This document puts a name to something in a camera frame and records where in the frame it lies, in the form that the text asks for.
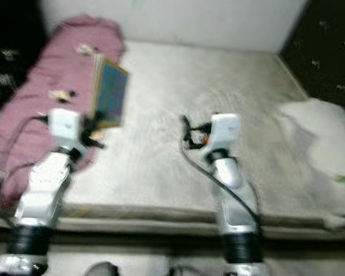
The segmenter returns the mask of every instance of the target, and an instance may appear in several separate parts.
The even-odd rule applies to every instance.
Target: bed
[[[71,40],[73,32],[77,35]],[[53,106],[87,110],[91,82],[86,80],[91,78],[92,60],[75,53],[76,43],[97,47],[115,62],[125,49],[121,65],[131,75],[122,127],[108,129],[106,149],[89,152],[80,164],[65,198],[59,229],[218,235],[210,182],[179,154],[179,116],[186,114],[198,123],[213,112],[235,112],[242,118],[242,129],[233,153],[259,194],[264,235],[345,239],[345,188],[319,181],[315,185],[313,169],[294,156],[275,116],[278,105],[307,98],[275,55],[122,42],[110,21],[72,18],[55,32],[28,82],[0,114],[0,140],[10,137],[5,114],[18,102],[26,106],[22,113]],[[28,87],[41,91],[46,102],[41,110],[31,102],[33,95],[26,94]],[[51,102],[49,89],[71,89],[79,97],[67,105]],[[23,156],[26,162],[39,160],[44,150],[51,149],[49,134],[39,123],[24,133],[32,142],[18,141],[18,155],[10,157],[12,166],[24,162]],[[35,146],[41,150],[31,154],[24,150]],[[6,184],[7,204],[26,188],[23,179],[28,171],[29,167],[20,170]]]

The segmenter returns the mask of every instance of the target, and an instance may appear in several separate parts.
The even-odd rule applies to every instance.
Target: floor
[[[82,275],[92,264],[105,260],[117,265],[122,276],[163,276],[172,266],[193,266],[207,276],[222,275],[223,260],[216,239],[69,233],[66,236],[55,237],[46,275]],[[1,241],[0,254],[3,252],[5,244]],[[264,255],[272,276],[345,276],[344,243],[268,241]]]

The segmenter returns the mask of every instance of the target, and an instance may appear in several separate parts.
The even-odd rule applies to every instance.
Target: white mattress
[[[265,235],[345,238],[323,229],[329,187],[312,186],[275,119],[279,104],[306,98],[277,56],[127,42],[121,65],[131,73],[123,126],[106,131],[106,149],[75,175],[60,229],[216,235],[210,181],[178,151],[179,116],[235,112],[233,155],[259,194]]]

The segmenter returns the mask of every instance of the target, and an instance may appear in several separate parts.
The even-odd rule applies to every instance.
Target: small object on blanket
[[[75,47],[75,51],[81,55],[93,56],[98,53],[98,48],[93,48],[87,44],[79,44]]]
[[[76,92],[74,91],[65,91],[65,90],[52,90],[49,93],[49,97],[57,102],[65,104],[69,102],[70,98],[75,97]]]
[[[91,134],[91,139],[95,141],[101,141],[104,137],[104,132],[101,129],[93,131]]]

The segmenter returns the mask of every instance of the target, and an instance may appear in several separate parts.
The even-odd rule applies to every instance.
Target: pink blanket
[[[121,33],[118,26],[109,20],[79,16],[64,21],[43,50],[35,67],[28,74],[28,81],[16,92],[13,99],[0,113],[0,159],[14,130],[24,119],[37,112],[46,113],[61,107],[85,113],[90,105],[93,84],[92,56],[82,56],[75,51],[79,44],[97,48],[114,62],[123,53]],[[72,90],[76,97],[69,103],[57,103],[48,96],[51,90]],[[21,133],[7,161],[5,171],[39,161],[53,149],[47,127],[32,121]],[[79,167],[91,160],[88,152]],[[17,170],[3,186],[3,201],[6,206],[17,201],[28,185],[30,167]]]

